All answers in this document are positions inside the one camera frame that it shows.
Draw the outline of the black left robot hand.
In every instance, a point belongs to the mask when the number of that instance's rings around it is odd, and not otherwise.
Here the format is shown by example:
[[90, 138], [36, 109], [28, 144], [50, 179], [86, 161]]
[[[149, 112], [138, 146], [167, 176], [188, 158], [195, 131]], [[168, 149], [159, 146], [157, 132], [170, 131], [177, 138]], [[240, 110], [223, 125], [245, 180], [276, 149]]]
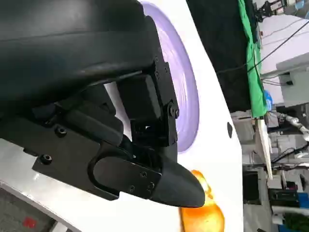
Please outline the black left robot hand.
[[33, 170], [110, 201], [201, 207], [177, 162], [178, 116], [138, 1], [1, 1], [0, 136], [37, 157]]

